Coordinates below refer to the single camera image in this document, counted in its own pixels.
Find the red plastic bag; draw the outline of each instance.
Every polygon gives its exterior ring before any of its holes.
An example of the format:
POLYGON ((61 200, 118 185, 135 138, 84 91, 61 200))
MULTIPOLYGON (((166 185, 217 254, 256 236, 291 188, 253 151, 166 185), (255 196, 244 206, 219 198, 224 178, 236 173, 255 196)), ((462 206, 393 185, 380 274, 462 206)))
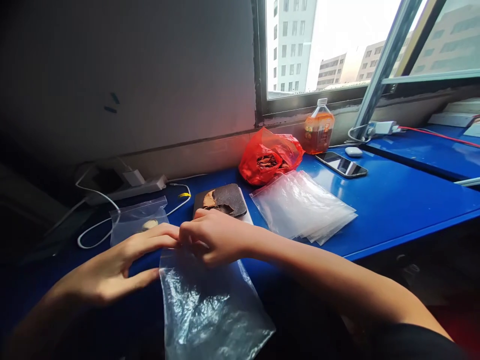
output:
POLYGON ((274 134, 262 128, 250 139, 238 170, 252 185, 263 186, 278 173, 295 170, 305 151, 290 134, 274 134))

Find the power strip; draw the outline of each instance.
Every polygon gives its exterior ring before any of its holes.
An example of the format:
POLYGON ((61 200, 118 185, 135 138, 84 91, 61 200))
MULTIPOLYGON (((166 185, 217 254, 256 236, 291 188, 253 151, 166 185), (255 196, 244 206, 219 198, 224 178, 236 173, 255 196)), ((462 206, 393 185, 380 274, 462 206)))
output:
MULTIPOLYGON (((113 201, 131 198, 137 195, 150 194, 160 190, 163 190, 167 187, 167 178, 165 175, 162 175, 160 178, 154 178, 146 183, 128 187, 123 190, 115 191, 109 194, 106 194, 113 201)), ((108 203, 108 200, 103 196, 93 193, 86 198, 86 203, 91 206, 100 205, 108 203)))

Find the blue table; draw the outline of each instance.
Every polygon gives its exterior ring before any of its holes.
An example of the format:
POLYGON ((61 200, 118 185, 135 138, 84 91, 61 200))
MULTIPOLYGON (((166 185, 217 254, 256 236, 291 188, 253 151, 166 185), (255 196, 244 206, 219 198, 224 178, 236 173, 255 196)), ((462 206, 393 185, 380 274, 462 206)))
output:
MULTIPOLYGON (((465 128, 429 125, 433 132, 480 145, 480 137, 465 136, 465 128)), ((386 158, 451 181, 480 177, 480 148, 418 131, 384 136, 363 147, 386 158)))
MULTIPOLYGON (((344 150, 336 152, 345 155, 344 150)), ((365 152, 357 162, 368 169, 368 175, 345 179, 305 155, 299 170, 304 170, 324 188, 357 210, 358 217, 331 238, 322 248, 357 260, 394 246, 414 241, 429 234, 480 216, 480 193, 447 180, 365 152)), ((262 227, 266 223, 253 204, 249 194, 254 188, 245 183, 236 168, 200 176, 179 183, 190 187, 192 197, 199 192, 231 183, 239 184, 253 222, 262 227)), ((176 207, 182 199, 183 187, 168 186, 158 193, 138 196, 120 203, 128 206, 165 195, 169 201, 166 211, 176 207)), ((193 215, 193 201, 174 212, 169 221, 179 226, 193 215)), ((99 220, 108 217, 107 209, 89 220, 79 233, 99 220)), ((84 244, 96 242, 109 231, 108 222, 100 225, 85 237, 84 244)), ((7 332, 63 275, 91 257, 108 249, 108 241, 91 250, 81 250, 76 238, 68 241, 57 256, 39 263, 29 264, 13 272, 2 270, 2 294, 9 294, 0 301, 2 332, 7 332)), ((160 252, 156 251, 133 264, 132 275, 157 267, 160 252)), ((314 319, 317 298, 302 297, 299 305, 289 296, 300 289, 276 267, 254 259, 244 259, 243 264, 263 301, 265 309, 274 318, 278 330, 292 328, 295 319, 314 319)), ((77 336, 84 352, 94 351, 99 356, 123 354, 124 347, 142 336, 142 329, 162 328, 162 289, 157 282, 105 309, 92 310, 85 315, 85 325, 77 336)))

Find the blue desk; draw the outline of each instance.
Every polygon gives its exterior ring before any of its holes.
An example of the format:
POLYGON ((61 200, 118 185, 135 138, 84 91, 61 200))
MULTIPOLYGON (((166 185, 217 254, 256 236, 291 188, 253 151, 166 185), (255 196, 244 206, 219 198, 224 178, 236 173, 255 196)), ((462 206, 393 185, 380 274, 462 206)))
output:
MULTIPOLYGON (((345 155, 342 149, 336 151, 345 155)), ((357 162, 368 169, 367 176, 356 179, 342 178, 309 155, 304 157, 299 167, 299 170, 306 171, 323 187, 357 210, 358 217, 322 247, 327 251, 357 260, 480 216, 480 192, 367 152, 357 162)), ((253 222, 266 227, 249 196, 254 188, 245 183, 236 168, 188 179, 184 183, 190 187, 193 198, 205 190, 230 183, 239 184, 253 222)), ((168 186, 159 193, 128 199, 120 205, 128 206, 166 195, 169 201, 166 208, 168 212, 182 201, 178 199, 178 195, 184 191, 182 187, 168 186)), ((170 223, 179 226, 190 220, 193 205, 194 202, 189 201, 174 212, 169 217, 170 223)), ((106 217, 108 212, 104 209, 99 217, 89 220, 79 229, 79 233, 106 217)), ((88 245, 89 241, 94 243, 101 239, 110 226, 106 222, 96 228, 89 237, 85 237, 85 245, 88 245)), ((108 241, 105 241, 94 249, 81 250, 76 245, 76 238, 72 238, 63 251, 53 258, 15 269, 11 273, 3 270, 2 294, 9 296, 0 299, 2 332, 5 333, 16 324, 63 275, 108 247, 108 241)), ((132 266, 132 275, 157 267, 159 258, 160 253, 156 251, 138 260, 132 266)), ((305 295, 302 302, 309 306, 290 305, 287 298, 295 296, 300 290, 295 288, 281 271, 254 259, 244 259, 243 264, 272 318, 275 319, 272 314, 295 311, 288 320, 284 315, 279 315, 277 319, 283 319, 285 323, 274 320, 279 330, 289 327, 294 329, 295 324, 288 322, 294 322, 295 319, 313 318, 312 314, 316 309, 314 304, 319 303, 318 299, 305 295)), ((83 330, 78 335, 83 351, 88 352, 90 347, 94 347, 96 353, 105 358, 115 350, 118 350, 115 355, 122 355, 122 347, 138 340, 142 329, 162 328, 160 282, 122 299, 109 308, 92 310, 89 316, 85 316, 85 321, 87 320, 90 323, 89 326, 85 325, 84 329, 88 328, 88 331, 83 330)))
MULTIPOLYGON (((463 135, 465 128, 429 125, 426 129, 480 145, 480 137, 463 135)), ((418 131, 377 138, 363 148, 452 181, 480 177, 480 148, 418 131)))

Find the plastic bottle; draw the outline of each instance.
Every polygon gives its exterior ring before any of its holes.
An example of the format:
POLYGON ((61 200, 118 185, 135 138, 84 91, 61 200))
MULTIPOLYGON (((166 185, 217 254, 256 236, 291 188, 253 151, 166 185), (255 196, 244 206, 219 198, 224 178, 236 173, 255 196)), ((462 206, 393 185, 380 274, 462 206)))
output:
POLYGON ((318 99, 315 111, 305 120, 302 147, 307 154, 324 153, 330 146, 335 118, 327 108, 327 100, 318 99))

